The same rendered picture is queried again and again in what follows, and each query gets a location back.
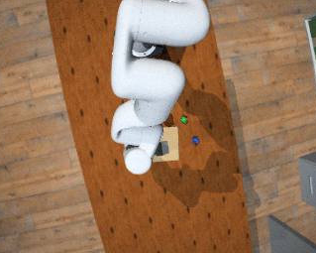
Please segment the beige flat mat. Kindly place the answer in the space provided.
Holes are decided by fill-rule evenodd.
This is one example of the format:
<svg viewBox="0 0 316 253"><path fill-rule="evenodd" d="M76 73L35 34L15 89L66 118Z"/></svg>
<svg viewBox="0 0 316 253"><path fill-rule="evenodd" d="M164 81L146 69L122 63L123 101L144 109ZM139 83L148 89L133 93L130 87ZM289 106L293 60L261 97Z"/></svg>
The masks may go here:
<svg viewBox="0 0 316 253"><path fill-rule="evenodd" d="M175 161L179 160L178 154L178 126L163 127L163 136L161 141L167 141L169 153L164 156L155 155L153 162Z"/></svg>

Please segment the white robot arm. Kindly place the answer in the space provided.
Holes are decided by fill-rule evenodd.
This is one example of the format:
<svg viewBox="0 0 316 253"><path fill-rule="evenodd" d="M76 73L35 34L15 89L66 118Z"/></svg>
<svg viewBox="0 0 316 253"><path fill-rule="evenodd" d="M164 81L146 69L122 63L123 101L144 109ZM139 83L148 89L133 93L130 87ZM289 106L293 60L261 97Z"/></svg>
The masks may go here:
<svg viewBox="0 0 316 253"><path fill-rule="evenodd" d="M115 111L111 134L115 142L127 145L125 164L131 173L146 173L154 155L169 153L167 141L161 141L161 123L168 118L185 85L184 71L176 63L142 57L151 54L157 45L179 49L195 45L206 37L209 28L210 14L204 0L121 2L111 84L115 95L130 100Z"/></svg>

